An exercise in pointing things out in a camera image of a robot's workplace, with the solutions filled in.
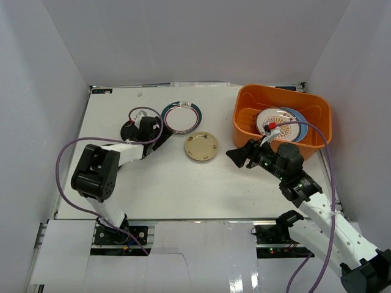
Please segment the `blue plastic plate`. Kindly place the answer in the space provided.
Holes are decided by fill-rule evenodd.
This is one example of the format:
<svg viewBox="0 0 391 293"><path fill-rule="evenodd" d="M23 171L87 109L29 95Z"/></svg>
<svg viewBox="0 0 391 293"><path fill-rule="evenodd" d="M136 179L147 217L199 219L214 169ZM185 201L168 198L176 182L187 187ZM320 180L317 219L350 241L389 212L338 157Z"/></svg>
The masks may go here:
<svg viewBox="0 0 391 293"><path fill-rule="evenodd" d="M305 117L300 112L298 112L297 110L294 110L294 109L289 108L289 107L284 107L283 109L286 110L287 112L290 112L292 115L294 115L298 121L301 121L301 122L306 122L307 121L305 119ZM305 136L307 135L307 133L308 133L308 126L306 124L300 123L300 124L298 124L298 126L300 127L300 133L297 136L297 138L295 138L294 142L302 141L305 138Z"/></svg>

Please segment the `black plate with gold mark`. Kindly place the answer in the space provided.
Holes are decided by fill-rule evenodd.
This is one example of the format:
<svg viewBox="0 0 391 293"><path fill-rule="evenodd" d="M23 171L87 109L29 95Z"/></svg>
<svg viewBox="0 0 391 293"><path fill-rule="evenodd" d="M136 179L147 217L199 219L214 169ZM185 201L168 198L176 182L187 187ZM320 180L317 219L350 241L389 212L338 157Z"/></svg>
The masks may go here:
<svg viewBox="0 0 391 293"><path fill-rule="evenodd" d="M120 136L123 141L141 142L141 126L135 122L127 121L120 130Z"/></svg>

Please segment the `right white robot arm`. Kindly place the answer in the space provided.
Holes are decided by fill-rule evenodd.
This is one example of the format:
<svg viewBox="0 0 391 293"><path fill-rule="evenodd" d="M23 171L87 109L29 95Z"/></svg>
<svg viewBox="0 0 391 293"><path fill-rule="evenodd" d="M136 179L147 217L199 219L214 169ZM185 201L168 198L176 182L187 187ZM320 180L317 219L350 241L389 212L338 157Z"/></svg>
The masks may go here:
<svg viewBox="0 0 391 293"><path fill-rule="evenodd" d="M390 286L390 250L380 250L332 210L320 185L304 171L296 145L283 143L273 151L268 142L249 140L226 155L239 168L261 167L275 176L282 195L295 206L264 235L305 246L335 272L346 292L382 292Z"/></svg>

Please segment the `beige plate with characters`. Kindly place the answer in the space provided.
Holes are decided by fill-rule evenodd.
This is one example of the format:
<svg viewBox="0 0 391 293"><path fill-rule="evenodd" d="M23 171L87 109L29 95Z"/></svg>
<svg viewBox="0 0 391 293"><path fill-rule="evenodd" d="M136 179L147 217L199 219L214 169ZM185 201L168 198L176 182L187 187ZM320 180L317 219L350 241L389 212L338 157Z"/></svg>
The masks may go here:
<svg viewBox="0 0 391 293"><path fill-rule="evenodd" d="M193 160L205 162L213 159L218 151L217 138L209 132L196 132L190 135L184 144L186 154Z"/></svg>

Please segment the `orange sunburst pattern plate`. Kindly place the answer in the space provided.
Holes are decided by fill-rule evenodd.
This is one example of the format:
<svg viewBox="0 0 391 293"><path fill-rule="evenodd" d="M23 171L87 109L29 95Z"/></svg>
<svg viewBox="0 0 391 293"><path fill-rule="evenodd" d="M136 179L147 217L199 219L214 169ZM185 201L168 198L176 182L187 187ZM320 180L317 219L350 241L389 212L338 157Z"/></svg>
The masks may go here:
<svg viewBox="0 0 391 293"><path fill-rule="evenodd" d="M265 135L264 124L275 123L279 125L290 121L297 121L297 118L291 112L278 107L269 107L257 114L255 125L258 132L261 135ZM282 125L280 128L281 132L277 138L289 142L295 141L301 132L301 127L297 123Z"/></svg>

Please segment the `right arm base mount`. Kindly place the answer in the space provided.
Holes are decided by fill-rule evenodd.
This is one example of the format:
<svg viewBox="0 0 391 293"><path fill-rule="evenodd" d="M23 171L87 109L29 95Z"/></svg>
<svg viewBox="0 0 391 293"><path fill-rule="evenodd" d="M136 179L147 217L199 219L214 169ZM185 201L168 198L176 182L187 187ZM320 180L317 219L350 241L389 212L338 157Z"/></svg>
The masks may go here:
<svg viewBox="0 0 391 293"><path fill-rule="evenodd" d="M250 233L255 236L257 244L298 244L290 238L288 230L279 225L255 225Z"/></svg>

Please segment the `green red rimmed white plate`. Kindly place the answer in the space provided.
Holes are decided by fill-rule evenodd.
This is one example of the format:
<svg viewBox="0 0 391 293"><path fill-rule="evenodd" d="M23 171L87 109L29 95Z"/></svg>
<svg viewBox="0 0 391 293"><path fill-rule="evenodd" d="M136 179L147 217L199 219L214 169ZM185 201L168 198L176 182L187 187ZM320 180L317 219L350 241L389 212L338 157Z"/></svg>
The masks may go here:
<svg viewBox="0 0 391 293"><path fill-rule="evenodd" d="M164 124L176 135L184 135L197 129L202 121L199 107L187 101L176 101L161 112Z"/></svg>

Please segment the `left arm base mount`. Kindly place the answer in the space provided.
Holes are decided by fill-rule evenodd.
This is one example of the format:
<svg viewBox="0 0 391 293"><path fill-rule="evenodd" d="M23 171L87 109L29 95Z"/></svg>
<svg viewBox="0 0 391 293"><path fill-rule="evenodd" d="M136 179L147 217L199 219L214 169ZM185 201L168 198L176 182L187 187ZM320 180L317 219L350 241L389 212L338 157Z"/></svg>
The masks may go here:
<svg viewBox="0 0 391 293"><path fill-rule="evenodd" d="M141 245L147 244L148 226L129 226L128 231L139 241ZM98 223L95 227L95 235L93 239L94 245L125 245L130 243L135 245L135 241L131 236L106 227Z"/></svg>

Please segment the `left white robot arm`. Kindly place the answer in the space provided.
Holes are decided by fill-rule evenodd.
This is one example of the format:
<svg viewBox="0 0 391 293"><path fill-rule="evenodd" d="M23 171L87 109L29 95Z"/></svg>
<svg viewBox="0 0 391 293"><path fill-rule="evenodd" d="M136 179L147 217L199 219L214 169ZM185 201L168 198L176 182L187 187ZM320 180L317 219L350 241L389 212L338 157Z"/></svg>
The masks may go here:
<svg viewBox="0 0 391 293"><path fill-rule="evenodd" d="M142 117L122 126L123 143L88 144L84 148L71 177L71 188L92 205L98 221L108 229L108 236L115 243L124 243L129 236L127 216L113 196L119 168L145 159L172 134L159 117Z"/></svg>

